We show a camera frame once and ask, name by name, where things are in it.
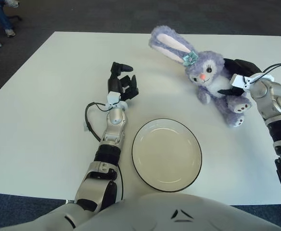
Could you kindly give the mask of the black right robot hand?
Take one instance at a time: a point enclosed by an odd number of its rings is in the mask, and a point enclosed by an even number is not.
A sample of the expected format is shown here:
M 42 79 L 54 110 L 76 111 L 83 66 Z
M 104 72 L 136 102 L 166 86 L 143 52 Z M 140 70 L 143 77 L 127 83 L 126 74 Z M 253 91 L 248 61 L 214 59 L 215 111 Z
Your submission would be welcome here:
M 231 80 L 234 74 L 250 77 L 253 74 L 261 72 L 261 70 L 254 63 L 245 60 L 232 60 L 224 58 L 224 61 L 224 68 L 221 72 L 221 75 L 225 76 L 228 80 Z M 222 95 L 241 96 L 243 95 L 244 90 L 234 86 L 221 87 L 218 93 Z

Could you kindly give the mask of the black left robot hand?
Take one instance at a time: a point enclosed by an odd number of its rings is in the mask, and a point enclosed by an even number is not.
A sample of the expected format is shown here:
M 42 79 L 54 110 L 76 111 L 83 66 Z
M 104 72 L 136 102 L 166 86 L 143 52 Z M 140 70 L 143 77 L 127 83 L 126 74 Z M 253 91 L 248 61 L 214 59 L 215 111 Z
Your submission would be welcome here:
M 111 67 L 111 75 L 108 79 L 108 92 L 119 93 L 120 101 L 131 100 L 139 94 L 139 89 L 137 87 L 136 76 L 133 75 L 132 78 L 126 75 L 119 79 L 118 77 L 122 72 L 132 72 L 133 67 L 113 62 Z

